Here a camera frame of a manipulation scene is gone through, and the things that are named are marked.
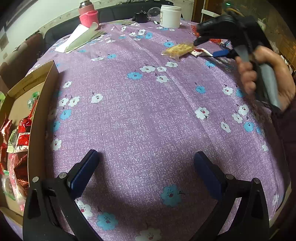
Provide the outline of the person's right hand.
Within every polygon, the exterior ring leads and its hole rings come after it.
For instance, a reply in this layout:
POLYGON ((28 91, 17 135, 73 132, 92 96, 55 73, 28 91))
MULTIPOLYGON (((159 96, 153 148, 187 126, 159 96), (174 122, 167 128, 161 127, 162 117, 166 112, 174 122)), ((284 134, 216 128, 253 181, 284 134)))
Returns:
MULTIPOLYGON (((295 83, 290 71, 278 54, 264 46, 254 51, 255 60, 259 63, 269 63, 275 72, 280 109, 285 111, 295 97, 295 83)), ((250 62, 244 62, 240 57, 235 58, 240 79, 247 94, 252 95, 256 90, 257 73, 250 62)))

